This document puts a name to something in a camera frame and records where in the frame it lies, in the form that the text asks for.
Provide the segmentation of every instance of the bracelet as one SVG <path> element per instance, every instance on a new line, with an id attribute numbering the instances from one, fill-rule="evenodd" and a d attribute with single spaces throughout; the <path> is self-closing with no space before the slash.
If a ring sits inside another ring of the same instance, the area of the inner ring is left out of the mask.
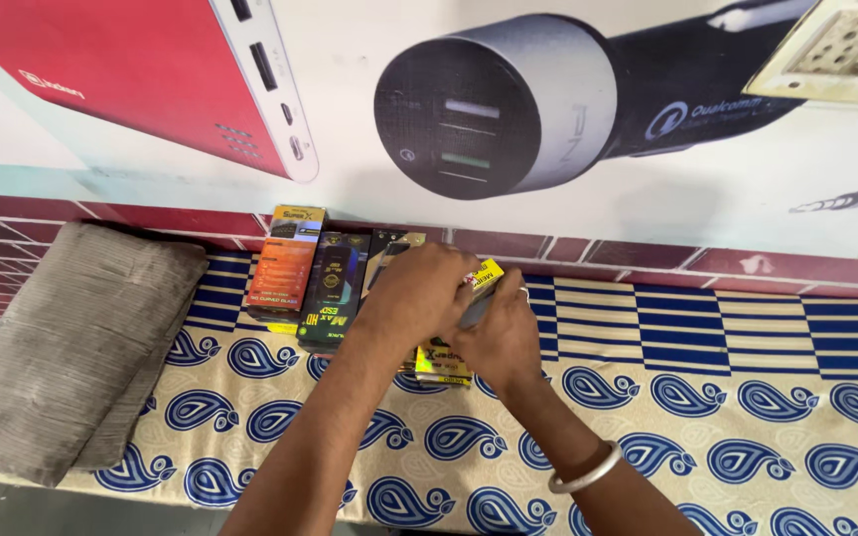
<path id="1" fill-rule="evenodd" d="M 558 478 L 558 471 L 556 471 L 552 473 L 551 479 L 548 481 L 548 490 L 556 494 L 574 493 L 579 489 L 590 486 L 606 475 L 614 467 L 614 464 L 621 459 L 622 451 L 621 445 L 618 445 L 616 441 L 606 441 L 604 443 L 611 445 L 611 452 L 596 468 L 591 469 L 584 476 L 567 482 L 562 482 L 562 479 Z"/>

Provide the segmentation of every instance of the folded cloth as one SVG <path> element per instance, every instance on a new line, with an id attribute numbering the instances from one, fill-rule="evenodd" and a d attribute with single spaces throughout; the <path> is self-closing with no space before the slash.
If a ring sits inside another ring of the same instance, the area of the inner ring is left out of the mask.
<path id="1" fill-rule="evenodd" d="M 118 464 L 206 269 L 200 246 L 65 224 L 2 315 L 0 470 Z"/>

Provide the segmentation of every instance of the logo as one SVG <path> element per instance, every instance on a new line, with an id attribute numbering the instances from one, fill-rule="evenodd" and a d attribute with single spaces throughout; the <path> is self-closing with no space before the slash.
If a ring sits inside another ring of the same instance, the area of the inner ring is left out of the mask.
<path id="1" fill-rule="evenodd" d="M 29 81 L 30 84 L 35 86 L 39 86 L 41 88 L 52 88 L 53 90 L 65 91 L 66 93 L 70 93 L 73 95 L 78 95 L 81 98 L 85 98 L 85 95 L 81 94 L 81 91 L 70 90 L 61 84 L 54 84 L 49 82 L 48 80 L 44 80 L 39 78 L 38 76 L 32 74 L 31 72 L 27 72 L 25 70 L 18 69 L 18 72 L 21 76 L 24 76 L 26 80 Z"/>
<path id="2" fill-rule="evenodd" d="M 572 136 L 568 138 L 568 143 L 571 144 L 571 147 L 568 148 L 568 151 L 562 156 L 560 162 L 567 162 L 571 159 L 571 153 L 575 152 L 575 148 L 578 147 L 578 143 L 581 141 L 581 135 L 584 134 L 584 124 L 587 122 L 587 110 L 588 106 L 584 104 L 576 104 L 571 107 L 571 111 L 575 114 L 575 131 L 572 133 Z"/>
<path id="3" fill-rule="evenodd" d="M 654 120 L 651 121 L 651 124 L 647 127 L 647 131 L 644 133 L 644 138 L 647 141 L 654 141 L 673 131 L 686 117 L 687 103 L 680 100 L 672 102 L 661 110 L 661 114 L 654 117 Z"/>

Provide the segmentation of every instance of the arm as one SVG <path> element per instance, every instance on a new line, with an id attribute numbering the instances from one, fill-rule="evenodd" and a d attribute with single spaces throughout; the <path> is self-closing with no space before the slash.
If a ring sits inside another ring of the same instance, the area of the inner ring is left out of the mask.
<path id="1" fill-rule="evenodd" d="M 535 315 L 514 269 L 496 289 L 483 320 L 451 337 L 462 359 L 492 386 L 528 430 L 562 481 L 598 466 L 611 452 L 542 379 Z M 595 536 L 661 534 L 701 536 L 701 531 L 624 460 L 601 480 L 571 494 Z"/>
<path id="2" fill-rule="evenodd" d="M 478 268 L 475 257 L 440 244 L 393 260 L 221 536 L 330 534 L 359 442 L 399 363 L 455 324 L 472 298 L 462 278 Z"/>

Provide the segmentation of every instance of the table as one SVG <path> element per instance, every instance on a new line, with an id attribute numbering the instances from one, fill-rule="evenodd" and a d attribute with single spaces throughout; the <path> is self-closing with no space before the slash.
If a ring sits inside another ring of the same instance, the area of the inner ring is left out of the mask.
<path id="1" fill-rule="evenodd" d="M 59 488 L 231 507 L 325 373 L 325 359 L 247 316 L 256 256 L 210 260 L 125 460 Z M 858 536 L 858 300 L 526 281 L 546 381 L 705 533 Z M 399 375 L 338 519 L 589 534 L 550 474 L 482 381 Z"/>

